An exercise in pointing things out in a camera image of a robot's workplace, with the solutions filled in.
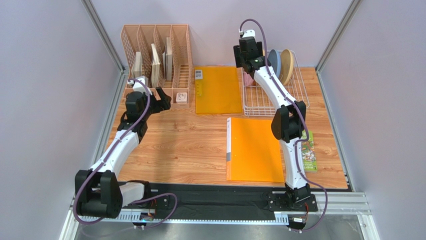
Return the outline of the white power adapter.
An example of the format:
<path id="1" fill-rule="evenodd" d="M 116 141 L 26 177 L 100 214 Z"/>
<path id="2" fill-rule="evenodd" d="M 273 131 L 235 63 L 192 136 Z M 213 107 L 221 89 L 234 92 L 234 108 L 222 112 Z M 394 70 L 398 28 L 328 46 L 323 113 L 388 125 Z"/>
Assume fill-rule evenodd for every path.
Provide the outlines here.
<path id="1" fill-rule="evenodd" d="M 177 104 L 187 104 L 188 103 L 188 93 L 187 92 L 176 93 L 175 102 Z"/>

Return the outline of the translucent orange document folder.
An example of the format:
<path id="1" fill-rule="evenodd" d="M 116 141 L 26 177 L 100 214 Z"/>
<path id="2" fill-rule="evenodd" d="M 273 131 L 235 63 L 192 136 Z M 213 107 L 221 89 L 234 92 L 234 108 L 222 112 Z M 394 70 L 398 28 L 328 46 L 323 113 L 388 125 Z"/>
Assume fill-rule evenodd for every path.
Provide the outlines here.
<path id="1" fill-rule="evenodd" d="M 236 67 L 197 66 L 194 71 L 195 112 L 198 115 L 242 112 Z"/>

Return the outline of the pink plate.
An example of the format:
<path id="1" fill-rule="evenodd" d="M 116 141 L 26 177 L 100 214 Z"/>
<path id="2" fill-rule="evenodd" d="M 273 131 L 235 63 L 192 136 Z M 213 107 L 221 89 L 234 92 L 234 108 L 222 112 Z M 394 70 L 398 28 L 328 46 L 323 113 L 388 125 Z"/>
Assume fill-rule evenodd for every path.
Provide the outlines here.
<path id="1" fill-rule="evenodd" d="M 242 80 L 245 87 L 251 87 L 254 84 L 254 79 L 244 69 L 242 70 Z"/>

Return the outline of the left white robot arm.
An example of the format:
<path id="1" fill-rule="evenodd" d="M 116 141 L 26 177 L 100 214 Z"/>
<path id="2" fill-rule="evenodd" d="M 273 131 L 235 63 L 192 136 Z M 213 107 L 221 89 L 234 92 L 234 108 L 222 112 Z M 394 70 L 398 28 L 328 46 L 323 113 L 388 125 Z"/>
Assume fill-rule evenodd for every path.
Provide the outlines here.
<path id="1" fill-rule="evenodd" d="M 161 87 L 156 87 L 160 97 L 152 93 L 132 91 L 125 97 L 125 112 L 121 115 L 116 135 L 102 157 L 89 169 L 75 175 L 74 216 L 116 218 L 123 207 L 142 204 L 152 198 L 148 181 L 118 182 L 119 173 L 148 130 L 147 120 L 171 108 L 172 98 Z"/>

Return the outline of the left aluminium frame post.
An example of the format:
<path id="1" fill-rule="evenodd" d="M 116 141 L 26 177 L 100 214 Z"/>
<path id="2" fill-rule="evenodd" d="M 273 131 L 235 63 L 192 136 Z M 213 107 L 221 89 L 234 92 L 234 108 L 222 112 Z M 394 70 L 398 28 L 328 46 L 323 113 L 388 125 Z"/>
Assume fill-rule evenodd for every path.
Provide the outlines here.
<path id="1" fill-rule="evenodd" d="M 125 66 L 123 65 L 123 62 L 121 61 L 119 54 L 114 47 L 113 42 L 111 41 L 110 36 L 108 35 L 105 26 L 102 23 L 102 20 L 95 8 L 95 5 L 91 0 L 81 0 L 81 3 L 83 4 L 88 16 L 90 17 L 94 27 L 96 28 L 103 44 L 106 47 L 107 52 L 109 53 L 110 57 L 112 58 L 116 68 L 118 71 L 123 74 L 126 70 Z"/>

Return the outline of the pink plastic file organizer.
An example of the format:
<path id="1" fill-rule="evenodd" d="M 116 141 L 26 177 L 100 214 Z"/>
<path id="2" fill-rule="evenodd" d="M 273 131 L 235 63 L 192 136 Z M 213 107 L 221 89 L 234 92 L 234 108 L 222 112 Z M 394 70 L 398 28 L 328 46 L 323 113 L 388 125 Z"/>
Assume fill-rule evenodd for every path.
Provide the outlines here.
<path id="1" fill-rule="evenodd" d="M 188 24 L 126 24 L 121 42 L 129 77 L 145 77 L 156 94 L 161 87 L 172 98 L 174 109 L 188 109 L 193 102 L 194 75 Z"/>

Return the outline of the right beige book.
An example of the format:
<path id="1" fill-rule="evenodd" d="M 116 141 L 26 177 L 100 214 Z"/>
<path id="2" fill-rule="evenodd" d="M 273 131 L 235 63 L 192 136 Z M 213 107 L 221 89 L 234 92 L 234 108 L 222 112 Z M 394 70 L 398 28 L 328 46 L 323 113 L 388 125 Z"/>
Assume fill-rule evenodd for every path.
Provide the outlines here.
<path id="1" fill-rule="evenodd" d="M 171 81 L 173 75 L 173 49 L 172 40 L 170 37 L 166 37 L 165 41 L 165 48 L 163 53 L 163 68 L 165 80 Z"/>

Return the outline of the green treehouse book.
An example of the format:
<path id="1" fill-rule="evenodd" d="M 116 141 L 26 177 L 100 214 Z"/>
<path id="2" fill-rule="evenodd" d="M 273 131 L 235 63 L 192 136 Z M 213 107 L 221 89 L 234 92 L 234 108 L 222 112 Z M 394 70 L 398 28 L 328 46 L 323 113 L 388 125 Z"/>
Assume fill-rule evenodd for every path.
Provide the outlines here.
<path id="1" fill-rule="evenodd" d="M 303 168 L 306 172 L 316 173 L 318 171 L 318 164 L 315 155 L 315 144 L 313 138 L 313 132 L 311 130 L 308 131 L 309 137 L 308 141 L 304 141 L 301 143 L 301 155 Z"/>

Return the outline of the middle beige book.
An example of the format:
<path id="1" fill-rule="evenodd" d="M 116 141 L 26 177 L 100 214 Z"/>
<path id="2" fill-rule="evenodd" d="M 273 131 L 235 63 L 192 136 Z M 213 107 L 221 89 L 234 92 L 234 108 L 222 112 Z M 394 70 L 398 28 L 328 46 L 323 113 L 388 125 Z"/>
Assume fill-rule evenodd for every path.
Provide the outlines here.
<path id="1" fill-rule="evenodd" d="M 154 43 L 151 44 L 151 50 L 152 50 L 151 85 L 153 88 L 156 88 L 158 87 L 158 84 L 160 81 L 161 62 L 160 62 L 160 57 L 158 55 L 156 45 Z"/>

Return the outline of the blue grey plate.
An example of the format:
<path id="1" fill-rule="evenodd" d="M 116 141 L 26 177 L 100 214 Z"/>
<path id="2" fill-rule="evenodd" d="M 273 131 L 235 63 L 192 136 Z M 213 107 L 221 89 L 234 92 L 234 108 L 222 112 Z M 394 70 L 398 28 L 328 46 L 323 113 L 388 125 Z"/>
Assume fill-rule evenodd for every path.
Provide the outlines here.
<path id="1" fill-rule="evenodd" d="M 279 77 L 281 74 L 281 66 L 282 66 L 280 53 L 275 49 L 270 50 L 268 54 L 268 62 L 273 68 L 275 75 Z"/>

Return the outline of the left beige book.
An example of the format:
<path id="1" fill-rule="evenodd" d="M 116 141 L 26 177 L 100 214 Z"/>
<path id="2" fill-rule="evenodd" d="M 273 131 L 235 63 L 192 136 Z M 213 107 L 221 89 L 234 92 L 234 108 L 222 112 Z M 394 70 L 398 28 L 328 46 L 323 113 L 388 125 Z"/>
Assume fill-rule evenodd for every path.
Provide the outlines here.
<path id="1" fill-rule="evenodd" d="M 135 53 L 135 60 L 132 67 L 132 76 L 134 79 L 138 79 L 143 75 L 143 56 L 140 51 L 137 51 Z"/>

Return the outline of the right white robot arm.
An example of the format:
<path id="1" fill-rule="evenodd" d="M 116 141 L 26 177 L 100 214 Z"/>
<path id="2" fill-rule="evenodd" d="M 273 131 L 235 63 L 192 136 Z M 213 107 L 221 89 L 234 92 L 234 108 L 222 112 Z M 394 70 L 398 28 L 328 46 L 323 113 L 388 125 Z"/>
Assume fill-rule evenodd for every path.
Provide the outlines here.
<path id="1" fill-rule="evenodd" d="M 305 207 L 311 187 L 303 168 L 302 142 L 306 129 L 306 104 L 296 101 L 285 89 L 262 54 L 257 41 L 241 42 L 233 47 L 236 66 L 255 80 L 275 108 L 271 132 L 279 141 L 285 161 L 285 194 L 281 197 L 289 209 Z"/>

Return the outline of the tan wooden plate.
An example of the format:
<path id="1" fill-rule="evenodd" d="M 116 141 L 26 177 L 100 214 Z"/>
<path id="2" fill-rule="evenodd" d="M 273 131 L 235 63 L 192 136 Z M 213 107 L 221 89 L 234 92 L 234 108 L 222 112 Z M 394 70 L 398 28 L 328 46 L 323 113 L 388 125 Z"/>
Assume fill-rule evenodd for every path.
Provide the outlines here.
<path id="1" fill-rule="evenodd" d="M 280 54 L 280 61 L 279 80 L 283 86 L 286 86 L 290 82 L 294 70 L 295 58 L 292 51 L 283 50 Z"/>

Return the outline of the aluminium frame post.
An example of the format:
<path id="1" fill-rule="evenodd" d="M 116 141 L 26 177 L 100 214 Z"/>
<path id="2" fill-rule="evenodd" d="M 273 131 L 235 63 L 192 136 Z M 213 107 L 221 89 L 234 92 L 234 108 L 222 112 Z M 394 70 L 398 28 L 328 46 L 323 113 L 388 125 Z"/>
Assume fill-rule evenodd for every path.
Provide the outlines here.
<path id="1" fill-rule="evenodd" d="M 328 59 L 332 55 L 333 50 L 335 49 L 336 45 L 338 44 L 339 40 L 345 33 L 346 28 L 350 24 L 352 18 L 356 14 L 358 8 L 362 4 L 363 0 L 352 0 L 345 11 L 342 19 L 340 20 L 337 28 L 335 29 L 329 43 L 327 44 L 323 54 L 321 55 L 316 67 L 315 71 L 316 73 L 320 73 L 322 69 L 325 67 Z"/>
<path id="2" fill-rule="evenodd" d="M 90 17 L 94 27 L 96 28 L 103 44 L 106 47 L 107 52 L 109 53 L 110 57 L 112 58 L 116 68 L 118 71 L 123 74 L 126 70 L 125 66 L 123 65 L 123 62 L 121 61 L 119 54 L 114 47 L 113 42 L 111 41 L 110 36 L 108 35 L 105 26 L 102 23 L 102 20 L 95 8 L 95 5 L 91 0 L 81 0 L 81 3 L 83 4 L 88 16 Z"/>

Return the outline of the black base mat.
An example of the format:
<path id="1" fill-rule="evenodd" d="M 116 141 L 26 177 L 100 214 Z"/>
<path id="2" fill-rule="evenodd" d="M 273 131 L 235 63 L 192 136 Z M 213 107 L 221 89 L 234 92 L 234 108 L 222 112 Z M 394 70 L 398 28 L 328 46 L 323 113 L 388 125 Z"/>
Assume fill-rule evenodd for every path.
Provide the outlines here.
<path id="1" fill-rule="evenodd" d="M 156 219 L 171 214 L 171 220 L 185 221 L 272 221 L 276 212 L 319 214 L 324 195 L 323 190 L 313 188 L 306 206 L 290 209 L 281 200 L 284 187 L 151 183 L 150 190 L 149 197 L 159 197 L 156 201 L 124 209 L 151 213 Z"/>

